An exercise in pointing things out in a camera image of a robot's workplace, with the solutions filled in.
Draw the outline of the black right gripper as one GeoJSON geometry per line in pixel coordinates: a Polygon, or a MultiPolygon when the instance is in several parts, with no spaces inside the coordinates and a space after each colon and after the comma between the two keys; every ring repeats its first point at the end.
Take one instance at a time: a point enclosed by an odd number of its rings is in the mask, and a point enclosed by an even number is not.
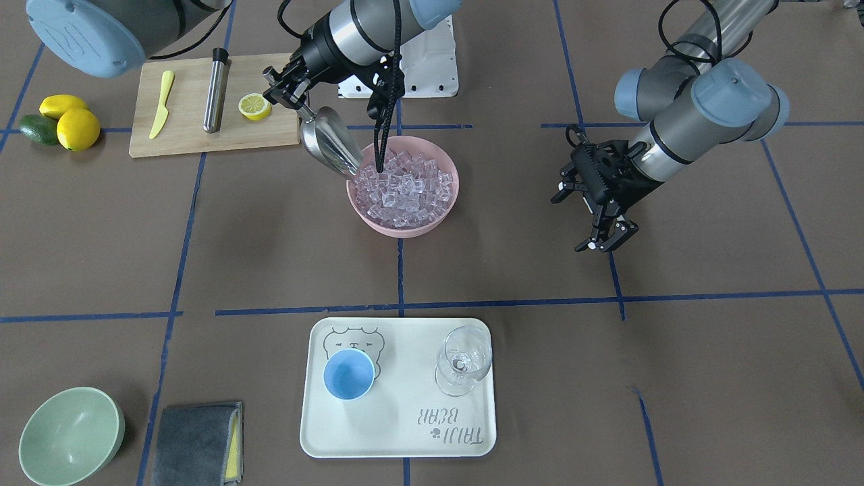
{"type": "Polygon", "coordinates": [[[271,104],[299,109],[306,104],[306,92],[318,83],[337,84],[352,72],[346,59],[326,41],[302,43],[281,71],[268,67],[262,73],[269,88],[263,98],[271,104]]]}

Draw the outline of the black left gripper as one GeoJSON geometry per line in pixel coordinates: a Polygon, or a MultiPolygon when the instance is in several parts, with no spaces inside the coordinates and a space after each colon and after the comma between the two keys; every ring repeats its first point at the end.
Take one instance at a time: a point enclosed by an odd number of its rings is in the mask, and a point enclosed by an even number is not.
{"type": "Polygon", "coordinates": [[[591,142],[577,124],[566,127],[565,138],[572,147],[570,160],[559,171],[558,191],[550,203],[582,194],[594,219],[589,237],[574,251],[613,252],[639,231],[634,221],[619,218],[659,187],[636,164],[648,145],[620,139],[591,142]]]}

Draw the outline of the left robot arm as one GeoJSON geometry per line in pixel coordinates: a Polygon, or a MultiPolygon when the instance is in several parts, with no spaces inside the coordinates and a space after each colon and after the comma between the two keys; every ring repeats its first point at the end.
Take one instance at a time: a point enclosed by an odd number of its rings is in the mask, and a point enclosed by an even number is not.
{"type": "Polygon", "coordinates": [[[570,162],[560,169],[561,203],[579,193],[592,215],[591,233],[575,251],[611,252],[639,230],[628,210],[718,145],[759,141],[789,119],[790,101],[738,54],[776,1],[707,1],[705,13],[670,41],[649,68],[618,80],[620,115],[641,122],[628,140],[592,142],[577,124],[566,128],[570,162]]]}

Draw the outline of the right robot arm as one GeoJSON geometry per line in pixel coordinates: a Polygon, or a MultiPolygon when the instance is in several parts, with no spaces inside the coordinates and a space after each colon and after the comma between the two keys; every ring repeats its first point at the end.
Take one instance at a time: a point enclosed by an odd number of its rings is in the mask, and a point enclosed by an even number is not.
{"type": "MultiPolygon", "coordinates": [[[[71,67],[111,79],[158,57],[199,24],[218,24],[228,1],[28,1],[25,12],[37,37],[71,67]]],[[[359,86],[361,96],[382,92],[379,62],[402,56],[404,92],[412,98],[457,95],[452,15],[460,1],[342,1],[298,33],[289,65],[297,81],[359,86]]]]}

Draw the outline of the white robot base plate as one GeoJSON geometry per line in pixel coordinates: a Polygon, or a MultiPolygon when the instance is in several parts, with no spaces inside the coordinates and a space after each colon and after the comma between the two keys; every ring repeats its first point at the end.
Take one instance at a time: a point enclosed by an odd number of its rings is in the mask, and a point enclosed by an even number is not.
{"type": "Polygon", "coordinates": [[[315,24],[323,30],[325,51],[332,52],[343,98],[369,98],[375,68],[394,53],[395,19],[402,20],[399,68],[408,98],[457,95],[459,79],[452,16],[457,1],[344,1],[315,24]]]}

